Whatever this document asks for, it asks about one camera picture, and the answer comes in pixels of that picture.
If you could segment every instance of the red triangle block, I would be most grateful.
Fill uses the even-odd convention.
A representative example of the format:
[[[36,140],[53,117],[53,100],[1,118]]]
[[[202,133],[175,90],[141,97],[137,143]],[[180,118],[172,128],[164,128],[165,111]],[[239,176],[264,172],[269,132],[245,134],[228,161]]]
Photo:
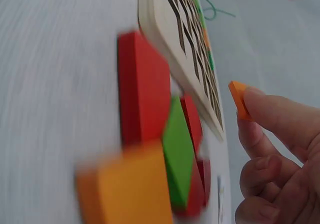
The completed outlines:
[[[138,31],[118,37],[118,79],[122,142],[160,138],[170,112],[170,70]]]
[[[196,160],[193,161],[191,184],[188,197],[188,203],[185,210],[176,209],[175,214],[179,217],[195,218],[201,214],[205,201],[205,192],[197,166]]]
[[[205,199],[203,202],[203,206],[207,206],[210,197],[210,188],[211,188],[211,167],[210,160],[197,160],[197,165],[199,169],[199,173],[202,180],[202,185],[204,188]]]
[[[203,137],[199,114],[196,105],[189,95],[184,95],[183,97],[181,97],[180,101],[193,143],[193,149],[197,154]]]

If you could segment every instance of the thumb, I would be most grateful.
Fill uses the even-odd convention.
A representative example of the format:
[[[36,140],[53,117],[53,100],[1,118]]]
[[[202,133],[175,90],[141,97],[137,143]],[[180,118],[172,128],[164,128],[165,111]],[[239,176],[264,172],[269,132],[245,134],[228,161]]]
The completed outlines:
[[[311,142],[320,136],[320,110],[282,96],[266,95],[248,87],[244,91],[246,108],[255,122],[273,132],[291,151],[310,151]]]

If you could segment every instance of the fingernail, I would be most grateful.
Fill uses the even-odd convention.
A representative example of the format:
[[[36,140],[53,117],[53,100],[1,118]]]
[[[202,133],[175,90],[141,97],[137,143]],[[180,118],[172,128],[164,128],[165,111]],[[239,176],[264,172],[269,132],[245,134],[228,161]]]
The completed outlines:
[[[279,215],[279,212],[280,212],[280,210],[278,208],[270,206],[270,205],[265,205],[260,210],[260,214],[270,220],[275,220],[277,218],[277,216]]]
[[[270,160],[270,156],[263,157],[263,158],[257,160],[256,163],[255,163],[255,168],[257,170],[266,169],[268,167],[268,165],[269,165],[269,160]]]
[[[248,90],[249,92],[252,92],[256,95],[260,95],[260,96],[265,95],[265,93],[262,90],[254,87],[254,86],[249,86],[246,90]]]

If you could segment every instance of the green block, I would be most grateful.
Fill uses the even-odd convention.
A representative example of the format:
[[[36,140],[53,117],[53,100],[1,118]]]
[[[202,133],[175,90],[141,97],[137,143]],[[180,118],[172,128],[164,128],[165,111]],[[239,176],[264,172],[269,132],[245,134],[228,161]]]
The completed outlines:
[[[178,96],[171,100],[162,143],[171,205],[173,208],[186,208],[195,153]]]
[[[214,59],[212,58],[212,54],[211,54],[211,51],[208,50],[208,57],[209,57],[209,63],[210,63],[210,67],[211,67],[211,70],[213,71],[214,70],[214,66],[215,66],[215,63],[214,63]]]

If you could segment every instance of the orange block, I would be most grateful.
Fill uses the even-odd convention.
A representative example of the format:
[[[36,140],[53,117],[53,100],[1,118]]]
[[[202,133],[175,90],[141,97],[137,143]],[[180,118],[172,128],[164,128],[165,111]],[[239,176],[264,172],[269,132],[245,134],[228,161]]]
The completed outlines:
[[[245,84],[235,80],[229,83],[229,90],[238,110],[238,117],[243,120],[253,121],[244,101],[244,92],[246,88],[247,86]]]
[[[173,224],[160,140],[80,170],[76,184],[86,224]]]

